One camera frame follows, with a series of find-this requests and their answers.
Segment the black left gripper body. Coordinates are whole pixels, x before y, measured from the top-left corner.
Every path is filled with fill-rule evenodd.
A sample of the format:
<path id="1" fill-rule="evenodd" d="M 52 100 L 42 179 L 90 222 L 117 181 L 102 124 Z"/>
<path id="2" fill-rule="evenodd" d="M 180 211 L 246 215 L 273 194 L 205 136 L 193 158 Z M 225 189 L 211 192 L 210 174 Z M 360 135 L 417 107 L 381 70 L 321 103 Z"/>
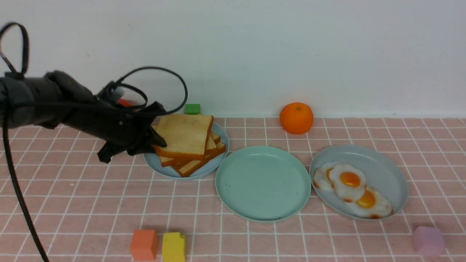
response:
<path id="1" fill-rule="evenodd" d="M 128 146 L 126 152 L 129 155 L 143 154 L 142 138 L 154 119 L 153 116 L 96 112 L 93 116 L 94 135 L 106 142 Z"/>

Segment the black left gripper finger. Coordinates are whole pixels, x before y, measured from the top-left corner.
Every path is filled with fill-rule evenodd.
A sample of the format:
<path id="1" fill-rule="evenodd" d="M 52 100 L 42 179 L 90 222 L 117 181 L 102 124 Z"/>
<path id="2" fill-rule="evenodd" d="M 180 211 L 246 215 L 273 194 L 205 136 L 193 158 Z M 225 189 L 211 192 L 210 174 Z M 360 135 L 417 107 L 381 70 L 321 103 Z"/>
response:
<path id="1" fill-rule="evenodd" d="M 98 151 L 98 159 L 103 163 L 110 163 L 112 158 L 124 151 L 126 151 L 128 146 L 122 146 L 112 142 L 105 142 L 103 147 Z"/>
<path id="2" fill-rule="evenodd" d="M 167 143 L 153 128 L 149 126 L 142 138 L 142 153 L 155 153 L 155 147 L 165 148 Z"/>

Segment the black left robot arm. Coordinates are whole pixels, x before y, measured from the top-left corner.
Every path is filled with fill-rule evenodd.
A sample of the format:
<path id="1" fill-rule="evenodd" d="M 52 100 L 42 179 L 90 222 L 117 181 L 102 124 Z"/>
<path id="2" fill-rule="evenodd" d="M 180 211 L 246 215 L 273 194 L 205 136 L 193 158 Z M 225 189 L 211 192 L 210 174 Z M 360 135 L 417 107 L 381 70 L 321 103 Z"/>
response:
<path id="1" fill-rule="evenodd" d="M 63 124 L 94 136 L 105 141 L 98 151 L 103 163 L 124 151 L 135 156 L 165 147 L 165 139 L 153 129 L 154 119 L 165 112 L 163 106 L 122 106 L 118 100 L 124 87 L 135 91 L 131 85 L 110 82 L 93 94 L 62 71 L 21 79 L 6 73 L 1 78 L 1 121 L 7 120 L 8 129 L 35 125 L 51 130 Z"/>

